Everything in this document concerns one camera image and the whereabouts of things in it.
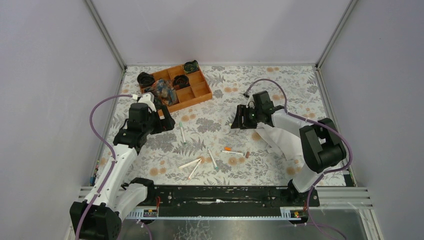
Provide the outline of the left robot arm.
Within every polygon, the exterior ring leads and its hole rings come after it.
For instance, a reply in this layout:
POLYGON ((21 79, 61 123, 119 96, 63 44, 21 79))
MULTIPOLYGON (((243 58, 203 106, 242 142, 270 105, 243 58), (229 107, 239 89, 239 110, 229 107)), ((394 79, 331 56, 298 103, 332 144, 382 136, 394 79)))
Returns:
POLYGON ((112 157, 98 182, 83 201, 75 201, 69 213, 77 240, 116 240, 122 222, 139 204, 154 200, 152 180, 133 182, 118 194, 124 176, 147 142, 148 135, 174 129, 175 121, 162 105, 160 116, 153 104, 131 104, 128 119, 113 140, 112 157))

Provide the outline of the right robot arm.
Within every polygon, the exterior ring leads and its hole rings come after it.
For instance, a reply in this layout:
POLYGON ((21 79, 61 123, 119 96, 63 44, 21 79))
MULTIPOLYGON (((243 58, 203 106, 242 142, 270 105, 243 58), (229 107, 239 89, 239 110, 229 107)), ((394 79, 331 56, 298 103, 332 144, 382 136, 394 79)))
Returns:
POLYGON ((251 97, 253 105, 236 107, 231 129, 255 129, 270 147, 287 159, 302 157, 304 166, 289 181, 289 188, 305 193, 324 174, 347 157, 342 138, 329 118, 306 119, 274 105, 267 91, 251 97))

